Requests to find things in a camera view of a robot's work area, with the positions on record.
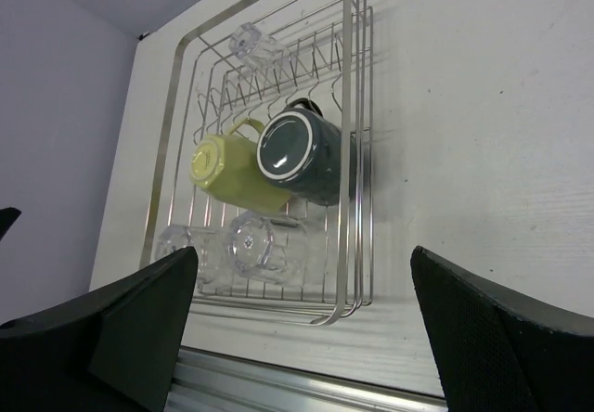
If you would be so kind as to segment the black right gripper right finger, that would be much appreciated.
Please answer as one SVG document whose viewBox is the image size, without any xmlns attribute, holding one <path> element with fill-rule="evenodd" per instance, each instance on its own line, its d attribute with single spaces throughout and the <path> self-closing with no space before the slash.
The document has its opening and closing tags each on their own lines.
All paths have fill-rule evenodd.
<svg viewBox="0 0 594 412">
<path fill-rule="evenodd" d="M 418 246 L 415 293 L 451 411 L 590 411 L 593 320 Z"/>
</svg>

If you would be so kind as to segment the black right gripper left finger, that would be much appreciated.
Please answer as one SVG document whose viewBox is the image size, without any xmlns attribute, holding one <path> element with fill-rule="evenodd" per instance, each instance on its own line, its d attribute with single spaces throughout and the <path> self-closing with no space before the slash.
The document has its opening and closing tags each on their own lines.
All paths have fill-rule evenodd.
<svg viewBox="0 0 594 412">
<path fill-rule="evenodd" d="M 183 248 L 1 327 L 4 411 L 162 411 L 199 257 Z"/>
</svg>

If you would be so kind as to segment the clear faceted glass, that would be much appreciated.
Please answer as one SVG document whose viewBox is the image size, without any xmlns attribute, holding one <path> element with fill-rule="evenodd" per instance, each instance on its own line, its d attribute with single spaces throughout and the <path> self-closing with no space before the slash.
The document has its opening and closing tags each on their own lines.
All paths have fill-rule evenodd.
<svg viewBox="0 0 594 412">
<path fill-rule="evenodd" d="M 154 259 L 161 259 L 187 247 L 193 247 L 198 255 L 198 292 L 209 294 L 231 288 L 232 271 L 227 263 L 223 233 L 218 230 L 189 225 L 169 225 L 158 237 Z"/>
<path fill-rule="evenodd" d="M 229 265 L 239 276 L 291 286 L 303 275 L 310 240 L 298 219 L 244 212 L 231 222 L 225 247 Z"/>
</svg>

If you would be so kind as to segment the yellow-green ceramic mug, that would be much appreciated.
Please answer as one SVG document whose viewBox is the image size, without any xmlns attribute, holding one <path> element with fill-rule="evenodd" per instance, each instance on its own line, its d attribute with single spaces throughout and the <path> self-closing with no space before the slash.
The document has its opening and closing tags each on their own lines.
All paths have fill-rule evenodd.
<svg viewBox="0 0 594 412">
<path fill-rule="evenodd" d="M 207 134 L 191 158 L 190 180 L 221 202 L 255 212 L 278 212 L 291 194 L 270 184 L 260 172 L 257 144 L 237 134 L 243 125 L 249 125 L 258 134 L 265 128 L 262 122 L 244 118 L 225 134 Z"/>
</svg>

